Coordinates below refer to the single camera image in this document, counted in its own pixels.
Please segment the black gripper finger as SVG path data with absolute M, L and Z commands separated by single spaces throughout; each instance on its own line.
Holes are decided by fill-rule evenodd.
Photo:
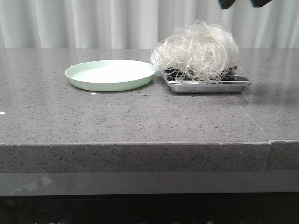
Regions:
M 263 7 L 272 0 L 251 0 L 253 7 Z
M 236 0 L 218 0 L 221 9 L 230 9 Z

